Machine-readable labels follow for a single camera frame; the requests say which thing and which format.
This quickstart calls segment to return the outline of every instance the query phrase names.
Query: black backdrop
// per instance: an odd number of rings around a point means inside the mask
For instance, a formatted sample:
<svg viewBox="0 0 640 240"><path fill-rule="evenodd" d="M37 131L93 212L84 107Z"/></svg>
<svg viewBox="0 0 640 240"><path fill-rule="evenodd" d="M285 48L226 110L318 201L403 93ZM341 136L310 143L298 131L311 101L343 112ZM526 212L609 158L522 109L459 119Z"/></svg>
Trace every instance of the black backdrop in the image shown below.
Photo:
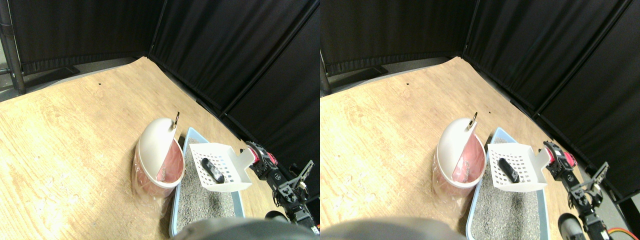
<svg viewBox="0 0 640 240"><path fill-rule="evenodd" d="M168 1L149 54L242 139L287 166L313 160L312 196L320 194L318 5Z"/></svg>
<svg viewBox="0 0 640 240"><path fill-rule="evenodd" d="M640 134L640 1L634 1L593 55L542 112L589 162L611 167L605 180L618 196L638 190Z"/></svg>
<svg viewBox="0 0 640 240"><path fill-rule="evenodd" d="M163 3L9 0L22 71L146 55Z"/></svg>
<svg viewBox="0 0 640 240"><path fill-rule="evenodd" d="M640 190L640 3L630 2L327 0L321 51L328 76L462 56L589 168L607 161L622 201Z"/></svg>
<svg viewBox="0 0 640 240"><path fill-rule="evenodd" d="M312 198L320 193L318 8L319 0L10 0L25 74L148 56L280 164L313 160ZM319 221L319 200L309 207Z"/></svg>
<svg viewBox="0 0 640 240"><path fill-rule="evenodd" d="M480 1L465 59L535 111L615 5L615 1Z"/></svg>
<svg viewBox="0 0 640 240"><path fill-rule="evenodd" d="M462 53L475 3L468 0L325 0L320 23L329 76Z"/></svg>

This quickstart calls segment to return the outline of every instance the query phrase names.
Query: wooden surface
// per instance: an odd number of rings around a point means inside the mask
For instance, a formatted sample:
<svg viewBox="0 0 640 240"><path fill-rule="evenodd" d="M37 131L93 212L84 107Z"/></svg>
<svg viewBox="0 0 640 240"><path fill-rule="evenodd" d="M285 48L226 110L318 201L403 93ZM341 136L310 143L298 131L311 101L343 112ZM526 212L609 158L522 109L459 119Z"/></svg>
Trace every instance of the wooden surface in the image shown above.
<svg viewBox="0 0 640 240"><path fill-rule="evenodd" d="M442 131L478 112L482 141L497 127L519 143L542 148L543 131L496 92L464 60L408 72L320 100L321 224L381 216L420 216L465 233L462 217L443 214L431 185L433 154ZM580 173L576 176L582 181ZM567 193L548 171L547 209L552 239Z"/></svg>
<svg viewBox="0 0 640 240"><path fill-rule="evenodd" d="M134 146L152 120L175 117L176 138L195 128L243 147L150 60L57 84L0 103L0 239L157 239L169 214L142 215L131 193ZM249 170L247 217L277 209Z"/></svg>

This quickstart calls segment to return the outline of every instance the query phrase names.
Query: orange cable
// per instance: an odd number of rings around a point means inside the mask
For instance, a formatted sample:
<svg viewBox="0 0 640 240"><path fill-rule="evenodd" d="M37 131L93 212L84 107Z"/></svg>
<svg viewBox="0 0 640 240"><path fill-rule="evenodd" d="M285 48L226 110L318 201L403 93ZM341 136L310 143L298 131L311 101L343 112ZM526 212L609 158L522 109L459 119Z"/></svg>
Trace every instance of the orange cable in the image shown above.
<svg viewBox="0 0 640 240"><path fill-rule="evenodd" d="M614 227L614 228L611 228L611 229L607 230L607 232L609 234L612 234L614 232L624 232L627 235L629 235L630 237L633 237L633 239L638 240L638 238L634 234L632 234L631 232L629 232L627 229L624 229L624 228Z"/></svg>

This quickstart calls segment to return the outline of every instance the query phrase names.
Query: gray cat litter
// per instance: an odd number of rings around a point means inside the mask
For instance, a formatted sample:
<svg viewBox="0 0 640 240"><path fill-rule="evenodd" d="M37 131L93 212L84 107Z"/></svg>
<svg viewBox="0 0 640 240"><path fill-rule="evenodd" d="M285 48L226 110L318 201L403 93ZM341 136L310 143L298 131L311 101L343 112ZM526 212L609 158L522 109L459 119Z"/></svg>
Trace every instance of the gray cat litter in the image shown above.
<svg viewBox="0 0 640 240"><path fill-rule="evenodd" d="M496 138L495 143L506 143ZM474 239L539 239L540 216L535 191L516 193L497 189L487 167L471 223Z"/></svg>
<svg viewBox="0 0 640 240"><path fill-rule="evenodd" d="M184 153L185 171L180 185L178 202L177 231L180 232L189 223L208 219L235 216L234 201L231 193L213 192L200 185L196 166L189 144L199 143L193 138L186 141Z"/></svg>

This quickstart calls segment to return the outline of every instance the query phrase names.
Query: white litter scoop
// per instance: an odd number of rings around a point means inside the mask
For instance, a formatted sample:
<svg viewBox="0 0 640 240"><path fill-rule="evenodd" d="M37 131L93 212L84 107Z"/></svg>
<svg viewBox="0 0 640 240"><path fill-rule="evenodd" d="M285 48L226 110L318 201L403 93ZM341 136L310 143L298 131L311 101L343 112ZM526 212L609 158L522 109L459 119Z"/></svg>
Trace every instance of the white litter scoop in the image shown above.
<svg viewBox="0 0 640 240"><path fill-rule="evenodd" d="M200 184L209 191L235 192L251 186L251 179L246 169L255 160L251 151L244 151L237 156L231 146L220 143L194 143L189 145L193 162L196 164ZM207 158L224 174L225 182L217 183L205 170L200 162Z"/></svg>
<svg viewBox="0 0 640 240"><path fill-rule="evenodd" d="M537 156L531 146L519 143L494 143L488 145L486 155L491 165L493 186L503 191L526 193L537 191L547 186L543 169L551 161L547 151ZM512 183L498 166L498 160L504 158L520 176L520 182Z"/></svg>

